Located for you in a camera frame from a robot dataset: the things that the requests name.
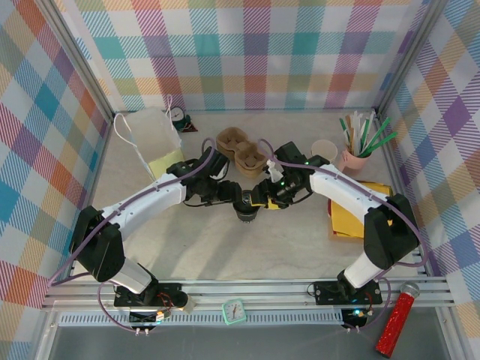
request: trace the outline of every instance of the red cylinder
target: red cylinder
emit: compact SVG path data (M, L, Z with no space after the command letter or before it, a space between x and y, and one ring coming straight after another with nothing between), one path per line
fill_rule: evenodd
M392 356L398 337L412 308L413 301L419 295L419 288L414 283L403 284L401 291L402 293L398 297L397 304L391 312L387 325L375 348L376 351L388 359Z

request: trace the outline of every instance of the brown egg carton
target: brown egg carton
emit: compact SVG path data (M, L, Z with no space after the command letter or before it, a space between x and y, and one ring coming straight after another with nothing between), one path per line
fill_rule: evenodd
M217 150L235 161L235 167L248 178L254 179L267 162L267 157L258 151L255 142L237 127L228 127L217 135Z

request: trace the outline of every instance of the white cup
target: white cup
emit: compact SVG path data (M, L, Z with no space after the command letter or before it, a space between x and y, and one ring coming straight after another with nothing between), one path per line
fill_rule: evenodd
M320 155L322 158L325 158L333 164L337 158L338 149L330 140L321 139L313 143L311 153L312 156Z

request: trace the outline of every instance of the plaid wall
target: plaid wall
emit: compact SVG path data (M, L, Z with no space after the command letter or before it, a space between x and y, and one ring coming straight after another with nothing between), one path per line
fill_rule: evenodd
M116 110L371 107L429 0L56 0Z
M480 2L450 0L388 114L436 275L480 359Z
M0 359L25 359L107 122L34 0L0 0Z

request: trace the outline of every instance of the pink pencil cup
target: pink pencil cup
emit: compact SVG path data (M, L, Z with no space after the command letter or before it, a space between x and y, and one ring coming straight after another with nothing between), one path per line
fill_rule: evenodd
M370 155L367 157L356 157L345 149L340 155L337 168L342 173L349 173L350 175L358 174L367 163L369 157Z

